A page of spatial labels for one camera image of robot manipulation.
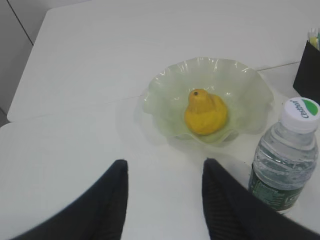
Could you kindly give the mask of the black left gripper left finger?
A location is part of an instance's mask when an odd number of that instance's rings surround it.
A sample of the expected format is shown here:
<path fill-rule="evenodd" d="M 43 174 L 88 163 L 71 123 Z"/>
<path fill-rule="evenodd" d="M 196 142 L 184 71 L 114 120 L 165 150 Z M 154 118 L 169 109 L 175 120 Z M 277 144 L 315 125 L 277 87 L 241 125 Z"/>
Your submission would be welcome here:
<path fill-rule="evenodd" d="M 125 224 L 128 162 L 116 160 L 79 198 L 18 240 L 119 240 Z"/>

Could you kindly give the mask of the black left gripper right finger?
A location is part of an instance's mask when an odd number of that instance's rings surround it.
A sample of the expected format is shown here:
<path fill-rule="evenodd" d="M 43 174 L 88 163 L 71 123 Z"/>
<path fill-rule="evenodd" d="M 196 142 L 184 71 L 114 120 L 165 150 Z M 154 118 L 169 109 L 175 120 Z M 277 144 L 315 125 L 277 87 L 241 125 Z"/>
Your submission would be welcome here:
<path fill-rule="evenodd" d="M 214 158 L 203 163 L 202 205 L 212 240 L 318 240 L 319 234 L 249 193 Z"/>

